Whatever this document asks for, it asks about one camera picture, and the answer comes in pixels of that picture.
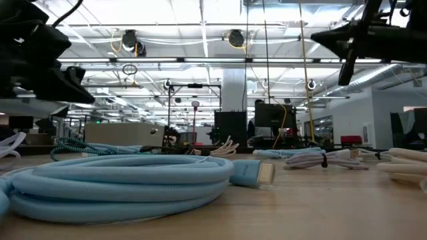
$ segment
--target plug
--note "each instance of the plug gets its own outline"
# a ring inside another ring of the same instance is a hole
[[[261,184],[271,184],[274,180],[274,165],[258,160],[233,161],[234,174],[230,183],[245,187],[259,187]]]

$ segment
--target metal frame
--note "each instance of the metal frame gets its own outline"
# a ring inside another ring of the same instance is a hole
[[[193,84],[171,84],[168,88],[167,88],[167,127],[170,127],[171,124],[171,98],[179,91],[181,90],[181,88],[183,87],[189,87],[193,85]],[[203,87],[207,87],[209,88],[214,94],[215,96],[212,97],[218,97],[220,99],[220,111],[221,111],[221,104],[222,104],[222,86],[221,85],[212,85],[212,84],[198,84],[199,86]],[[172,87],[178,87],[178,89],[175,90],[175,92],[173,94],[171,94],[171,88]],[[212,87],[217,87],[218,89],[220,89],[220,94],[217,94]]]

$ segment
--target desk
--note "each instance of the desk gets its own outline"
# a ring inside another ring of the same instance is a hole
[[[48,162],[48,156],[26,156],[18,167]],[[0,239],[426,239],[427,195],[392,182],[374,165],[369,171],[333,166],[283,170],[280,161],[268,162],[276,164],[272,186],[231,186],[213,203],[193,211],[144,222],[83,226],[9,214],[0,225]]]

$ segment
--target computer monitor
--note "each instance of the computer monitor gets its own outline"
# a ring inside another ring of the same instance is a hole
[[[32,116],[10,116],[10,129],[32,129],[34,125],[34,117]]]
[[[296,109],[291,105],[265,104],[258,103],[255,105],[255,126],[256,127],[277,127],[281,128],[283,119],[286,119],[285,128],[296,127]]]

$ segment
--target ceiling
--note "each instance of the ceiling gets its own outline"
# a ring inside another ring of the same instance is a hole
[[[70,10],[77,0],[38,1],[36,5],[46,12],[52,24],[58,16]],[[336,56],[310,41],[310,35],[333,28],[343,23],[343,17],[360,17],[363,7],[358,0],[306,0],[302,5],[304,21],[304,44],[308,59],[335,59]],[[112,121],[120,118],[145,118],[164,122],[167,116],[167,98],[154,99],[154,95],[166,95],[165,80],[173,84],[209,83],[221,85],[224,69],[244,68],[245,64],[227,63],[135,63],[138,72],[127,76],[122,72],[124,64],[80,63],[80,58],[133,57],[120,48],[124,30],[135,29],[140,41],[147,49],[147,57],[231,57],[245,58],[245,49],[233,48],[227,41],[231,29],[239,29],[248,42],[247,56],[252,58],[296,59],[297,63],[248,64],[246,76],[249,96],[265,95],[262,87],[269,77],[272,95],[305,95],[305,74],[303,41],[300,29],[298,1],[265,0],[265,14],[262,1],[252,0],[249,9],[240,0],[86,0],[58,29],[69,36],[73,45],[62,54],[61,59],[74,58],[68,65],[80,65],[87,69],[82,84],[96,85],[88,88],[94,95],[113,95],[117,101],[97,98],[94,105],[73,105],[70,112],[74,117],[82,117],[93,109]],[[405,19],[395,14],[393,24],[405,25]],[[358,64],[355,72],[372,69],[381,65]],[[341,65],[307,64],[308,79],[317,84],[316,93],[336,86]],[[220,106],[215,96],[216,89],[182,88],[176,95],[209,95],[197,98],[204,109],[196,117],[197,124],[212,123],[213,110]],[[248,98],[248,106],[253,106],[255,97]],[[182,98],[174,103],[172,123],[192,122],[185,107],[195,100]]]

